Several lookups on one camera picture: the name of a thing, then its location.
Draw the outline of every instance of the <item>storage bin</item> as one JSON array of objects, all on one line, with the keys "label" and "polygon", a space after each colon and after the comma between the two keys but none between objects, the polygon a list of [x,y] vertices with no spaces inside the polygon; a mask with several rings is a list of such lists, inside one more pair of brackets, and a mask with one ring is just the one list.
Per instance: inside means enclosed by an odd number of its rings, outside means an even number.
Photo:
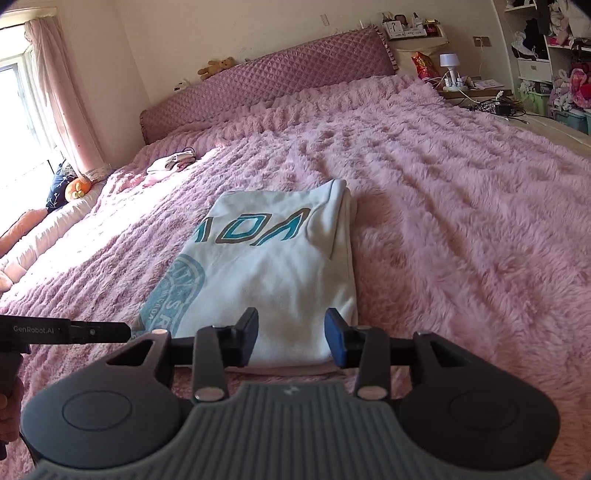
[{"label": "storage bin", "polygon": [[577,110],[571,110],[570,112],[553,110],[553,112],[554,120],[557,122],[568,125],[579,132],[583,132],[584,134],[589,134],[589,130],[587,128],[587,116],[585,115],[585,112]]},{"label": "storage bin", "polygon": [[532,82],[552,83],[552,69],[549,61],[518,59],[519,78]]},{"label": "storage bin", "polygon": [[544,93],[530,92],[521,94],[521,101],[526,112],[537,113],[548,116],[548,100],[550,95]]},{"label": "storage bin", "polygon": [[585,110],[585,116],[587,117],[587,135],[591,135],[591,109]]}]

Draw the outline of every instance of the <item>orange stuffed toy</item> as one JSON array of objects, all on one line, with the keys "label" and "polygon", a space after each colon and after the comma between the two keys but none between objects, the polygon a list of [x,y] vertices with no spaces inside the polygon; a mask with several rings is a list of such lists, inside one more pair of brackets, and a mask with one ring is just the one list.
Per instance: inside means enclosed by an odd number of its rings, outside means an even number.
[{"label": "orange stuffed toy", "polygon": [[66,200],[71,202],[72,200],[81,199],[90,191],[91,187],[92,182],[89,180],[84,180],[80,177],[72,180],[66,187]]},{"label": "orange stuffed toy", "polygon": [[227,70],[233,67],[234,65],[236,65],[236,60],[234,60],[232,57],[228,57],[226,58],[226,60],[209,60],[207,63],[207,67],[197,72],[199,75],[201,75],[202,80],[206,80],[210,76],[215,75],[216,73],[220,73],[222,70]]}]

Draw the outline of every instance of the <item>quilted headboard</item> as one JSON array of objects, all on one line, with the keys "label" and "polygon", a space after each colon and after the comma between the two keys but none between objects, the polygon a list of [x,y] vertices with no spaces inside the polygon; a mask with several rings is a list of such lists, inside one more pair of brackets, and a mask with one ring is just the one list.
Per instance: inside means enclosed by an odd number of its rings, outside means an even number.
[{"label": "quilted headboard", "polygon": [[393,75],[396,62],[373,27],[321,38],[237,65],[144,110],[139,121],[146,144],[172,130],[239,106],[305,88]]}]

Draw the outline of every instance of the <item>gray ribbed plate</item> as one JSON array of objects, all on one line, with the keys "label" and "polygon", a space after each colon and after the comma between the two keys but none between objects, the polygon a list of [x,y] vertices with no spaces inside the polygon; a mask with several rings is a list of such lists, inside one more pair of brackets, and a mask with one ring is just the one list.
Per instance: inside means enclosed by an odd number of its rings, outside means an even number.
[{"label": "gray ribbed plate", "polygon": [[221,403],[193,409],[152,456],[80,472],[41,462],[27,480],[558,480],[542,462],[475,472],[425,453],[391,408],[347,394],[339,382],[245,383]]}]

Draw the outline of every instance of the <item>round black disc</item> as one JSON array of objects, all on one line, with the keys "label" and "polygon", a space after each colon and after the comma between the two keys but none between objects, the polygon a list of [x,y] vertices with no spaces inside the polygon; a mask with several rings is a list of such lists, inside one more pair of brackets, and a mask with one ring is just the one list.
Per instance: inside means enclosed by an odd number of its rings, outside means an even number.
[{"label": "round black disc", "polygon": [[543,393],[501,370],[442,368],[398,411],[409,437],[433,456],[480,471],[546,459],[560,419]]},{"label": "round black disc", "polygon": [[154,377],[120,368],[79,372],[36,395],[21,431],[37,458],[76,469],[106,469],[156,452],[178,432],[177,397]]}]

